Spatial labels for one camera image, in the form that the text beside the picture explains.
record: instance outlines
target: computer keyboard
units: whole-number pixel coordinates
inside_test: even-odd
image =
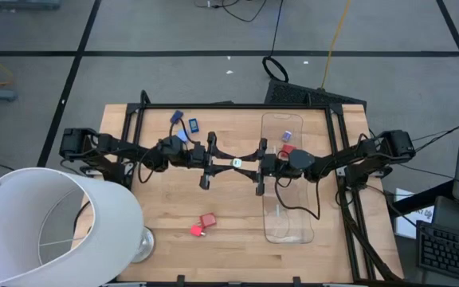
[[[459,232],[417,222],[418,266],[459,279]]]

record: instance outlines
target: red object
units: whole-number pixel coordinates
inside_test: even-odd
[[[290,144],[283,144],[283,148],[281,150],[290,154],[290,152],[292,152],[294,149],[296,149],[295,146],[292,146]],[[284,152],[281,152],[280,156],[288,158],[288,156]]]
[[[204,214],[200,216],[199,221],[201,223],[201,226],[203,226],[203,228],[207,228],[208,226],[212,226],[216,223],[215,215],[211,212],[209,214]]]
[[[195,224],[190,228],[190,233],[194,236],[205,236],[205,233],[203,232],[203,227],[197,226]]]

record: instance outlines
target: white lamp shade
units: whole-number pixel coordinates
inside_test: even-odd
[[[41,265],[41,228],[72,191],[88,196],[92,228],[77,247]],[[125,187],[47,168],[10,172],[0,178],[0,286],[102,285],[127,267],[142,231],[141,207]]]

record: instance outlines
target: wooden table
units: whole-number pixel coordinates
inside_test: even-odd
[[[122,134],[125,104],[106,106],[100,132],[116,138]],[[363,107],[344,105],[344,118],[350,144],[360,133],[368,133]],[[139,144],[152,147],[167,136],[174,110],[147,109]],[[218,147],[232,155],[247,155],[256,150],[261,135],[261,117],[267,112],[291,113],[302,117],[303,149],[313,155],[331,153],[327,122],[320,110],[182,110],[183,119],[196,118],[200,132],[193,140],[206,143],[207,133],[216,132]],[[342,147],[337,120],[333,116],[338,148]],[[130,131],[134,131],[135,117]],[[127,140],[133,138],[132,132]],[[149,170],[141,171],[146,177]],[[321,219],[311,219],[314,239],[307,244],[273,244],[265,239],[262,197],[255,195],[256,184],[235,171],[226,171],[211,179],[210,189],[199,186],[201,170],[170,167],[154,173],[140,184],[134,178],[132,192],[143,207],[145,225],[155,234],[153,255],[139,264],[130,264],[119,281],[176,281],[179,274],[186,281],[210,282],[352,282],[347,243],[337,190],[331,173],[320,181]],[[382,188],[378,179],[369,185]],[[385,198],[372,189],[361,191],[363,213],[369,240],[393,272],[402,277],[402,267],[394,241]],[[308,184],[311,210],[316,209],[315,185]],[[189,233],[200,214],[214,212],[218,223],[204,238]],[[80,217],[76,237],[83,236],[92,223],[92,211]],[[361,277],[366,276],[363,253],[355,240]]]

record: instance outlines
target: clear plastic container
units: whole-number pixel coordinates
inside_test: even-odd
[[[261,137],[268,140],[266,153],[277,154],[284,144],[302,148],[303,120],[298,115],[283,113],[266,113],[261,118]],[[285,132],[290,132],[288,142],[282,140]],[[272,243],[309,243],[314,237],[310,215],[303,210],[284,208],[277,199],[274,189],[276,179],[265,177],[263,194],[263,219],[265,236]],[[283,186],[289,179],[280,179]],[[278,186],[278,193],[287,206],[309,208],[308,183],[305,179],[294,179],[288,187]]]

